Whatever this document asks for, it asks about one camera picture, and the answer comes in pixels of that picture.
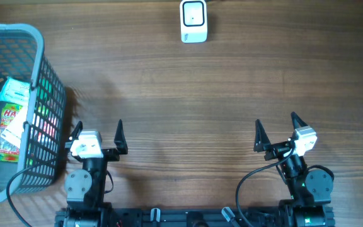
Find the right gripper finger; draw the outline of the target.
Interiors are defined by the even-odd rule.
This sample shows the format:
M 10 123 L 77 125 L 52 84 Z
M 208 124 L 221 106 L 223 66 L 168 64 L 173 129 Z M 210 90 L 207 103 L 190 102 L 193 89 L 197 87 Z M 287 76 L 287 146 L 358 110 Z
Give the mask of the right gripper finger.
M 291 119 L 292 119 L 292 125 L 293 128 L 298 129 L 300 127 L 306 127 L 308 126 L 307 123 L 305 123 L 299 116 L 297 113 L 292 112 L 291 113 Z
M 270 149 L 271 143 L 265 132 L 265 129 L 260 121 L 257 119 L 255 121 L 255 141 L 253 150 L 257 153 L 264 152 Z

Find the Haribo gummy candy bag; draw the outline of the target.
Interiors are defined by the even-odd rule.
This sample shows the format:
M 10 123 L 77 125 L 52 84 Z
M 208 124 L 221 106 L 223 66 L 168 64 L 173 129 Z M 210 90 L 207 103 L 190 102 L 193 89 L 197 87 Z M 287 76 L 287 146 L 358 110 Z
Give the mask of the Haribo gummy candy bag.
M 11 133 L 5 130 L 11 125 L 16 115 L 22 109 L 21 105 L 7 103 L 1 111 L 0 121 L 0 161 L 18 162 L 20 149 L 19 144 L 16 144 L 16 136 L 11 138 Z

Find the teal tissue packet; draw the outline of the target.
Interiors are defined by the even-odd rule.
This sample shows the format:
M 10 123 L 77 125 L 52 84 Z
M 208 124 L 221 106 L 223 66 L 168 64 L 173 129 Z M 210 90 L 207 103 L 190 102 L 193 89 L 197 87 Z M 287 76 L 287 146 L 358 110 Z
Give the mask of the teal tissue packet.
M 0 102 L 9 102 L 28 106 L 30 98 L 30 83 L 8 77 L 0 91 Z

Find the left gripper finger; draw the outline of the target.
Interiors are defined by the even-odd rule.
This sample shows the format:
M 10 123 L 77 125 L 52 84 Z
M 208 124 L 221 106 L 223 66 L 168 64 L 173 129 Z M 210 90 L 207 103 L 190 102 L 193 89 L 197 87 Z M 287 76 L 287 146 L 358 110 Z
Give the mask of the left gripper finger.
M 124 127 L 121 119 L 118 121 L 114 143 L 119 154 L 128 154 L 128 145 L 125 139 Z
M 77 140 L 80 133 L 81 133 L 81 131 L 82 131 L 82 129 L 83 129 L 83 123 L 81 121 L 79 121 L 76 124 L 74 130 L 71 132 L 71 134 L 69 136 L 69 140 L 70 141 Z

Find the white blue carton box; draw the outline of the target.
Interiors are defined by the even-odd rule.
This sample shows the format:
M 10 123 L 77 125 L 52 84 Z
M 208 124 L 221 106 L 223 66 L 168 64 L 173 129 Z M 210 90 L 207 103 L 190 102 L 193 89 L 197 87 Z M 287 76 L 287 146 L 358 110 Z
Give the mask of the white blue carton box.
M 5 130 L 2 131 L 1 137 L 17 148 L 20 148 L 21 145 L 21 135 L 24 132 L 23 123 L 26 121 L 27 111 L 27 107 L 21 107 L 20 110 L 8 110 L 6 112 L 11 120 Z

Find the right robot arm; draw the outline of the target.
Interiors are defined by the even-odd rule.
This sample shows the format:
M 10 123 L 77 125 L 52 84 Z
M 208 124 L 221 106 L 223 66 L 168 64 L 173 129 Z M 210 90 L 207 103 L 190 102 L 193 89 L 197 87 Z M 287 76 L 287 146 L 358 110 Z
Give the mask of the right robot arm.
M 309 166 L 304 154 L 317 141 L 316 131 L 296 113 L 291 113 L 294 131 L 286 142 L 272 144 L 260 120 L 255 122 L 253 150 L 264 152 L 265 160 L 276 159 L 277 171 L 289 189 L 290 199 L 281 200 L 277 207 L 249 212 L 257 216 L 260 226 L 335 226 L 331 202 L 334 174 L 321 165 Z

